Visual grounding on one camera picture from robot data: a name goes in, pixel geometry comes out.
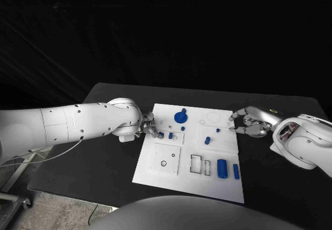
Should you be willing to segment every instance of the black tabletop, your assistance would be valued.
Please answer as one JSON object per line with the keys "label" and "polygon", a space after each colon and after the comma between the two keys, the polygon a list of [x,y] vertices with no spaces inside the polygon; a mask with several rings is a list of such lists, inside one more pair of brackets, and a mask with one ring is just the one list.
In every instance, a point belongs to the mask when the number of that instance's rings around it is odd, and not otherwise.
{"label": "black tabletop", "polygon": [[[326,119],[313,98],[216,92],[98,83],[84,103],[125,97],[141,110],[154,103],[222,110],[250,105],[280,111],[286,116],[309,114]],[[131,182],[144,135],[120,143],[107,135],[88,139],[59,158],[42,163],[29,189],[120,207],[153,196],[188,195]],[[264,138],[237,135],[245,206],[296,223],[307,229],[332,229],[332,179],[316,167],[294,166],[270,150],[271,134]],[[50,156],[76,142],[56,145]]]}

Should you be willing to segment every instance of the floor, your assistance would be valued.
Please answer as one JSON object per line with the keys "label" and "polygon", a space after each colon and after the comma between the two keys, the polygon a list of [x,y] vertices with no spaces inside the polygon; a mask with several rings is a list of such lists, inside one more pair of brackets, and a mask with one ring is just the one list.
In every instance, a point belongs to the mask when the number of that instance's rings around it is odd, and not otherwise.
{"label": "floor", "polygon": [[[11,220],[7,230],[82,230],[105,216],[115,207],[61,197],[39,191],[27,190],[27,183],[36,173],[39,163],[30,164],[9,193],[26,196],[33,203],[30,209],[22,209]],[[14,172],[14,167],[0,168],[0,188]]]}

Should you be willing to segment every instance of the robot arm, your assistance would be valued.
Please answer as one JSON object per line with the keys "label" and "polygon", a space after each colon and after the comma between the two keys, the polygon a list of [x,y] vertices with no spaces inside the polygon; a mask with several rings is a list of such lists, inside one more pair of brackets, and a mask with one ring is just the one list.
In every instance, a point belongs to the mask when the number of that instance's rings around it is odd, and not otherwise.
{"label": "robot arm", "polygon": [[248,127],[231,127],[231,131],[263,137],[271,130],[274,143],[270,149],[299,167],[313,169],[319,166],[332,177],[330,122],[309,115],[284,119],[276,110],[254,106],[238,110],[229,117],[229,121],[241,115]]}
{"label": "robot arm", "polygon": [[[0,111],[0,164],[26,150],[112,133],[121,142],[134,140],[153,124],[153,114],[141,115],[134,101],[75,104],[55,108]],[[153,137],[163,138],[154,127]]]}

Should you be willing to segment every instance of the black curtain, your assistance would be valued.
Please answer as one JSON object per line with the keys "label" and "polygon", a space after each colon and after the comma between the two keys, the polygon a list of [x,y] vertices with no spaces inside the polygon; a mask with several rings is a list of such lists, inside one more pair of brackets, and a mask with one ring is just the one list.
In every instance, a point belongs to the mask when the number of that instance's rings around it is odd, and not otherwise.
{"label": "black curtain", "polygon": [[315,97],[332,117],[328,2],[124,5],[3,3],[3,109],[78,103],[107,82]]}

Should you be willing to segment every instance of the blue object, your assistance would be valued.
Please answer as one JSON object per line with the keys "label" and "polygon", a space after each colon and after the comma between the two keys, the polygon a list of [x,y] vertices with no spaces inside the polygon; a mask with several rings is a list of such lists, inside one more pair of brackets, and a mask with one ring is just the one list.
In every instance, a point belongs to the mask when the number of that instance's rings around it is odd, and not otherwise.
{"label": "blue object", "polygon": [[209,144],[209,141],[211,141],[211,138],[206,137],[206,139],[205,139],[205,144],[206,144],[206,145]]}
{"label": "blue object", "polygon": [[237,164],[232,165],[232,169],[234,169],[234,177],[238,180],[239,179],[239,175],[238,175],[238,167]]}
{"label": "blue object", "polygon": [[227,174],[227,161],[219,159],[216,161],[216,168],[218,168],[218,178],[227,179],[228,174]]}
{"label": "blue object", "polygon": [[175,114],[175,121],[177,123],[185,123],[188,120],[188,116],[186,116],[185,112],[186,112],[186,110],[182,109],[182,111]]}

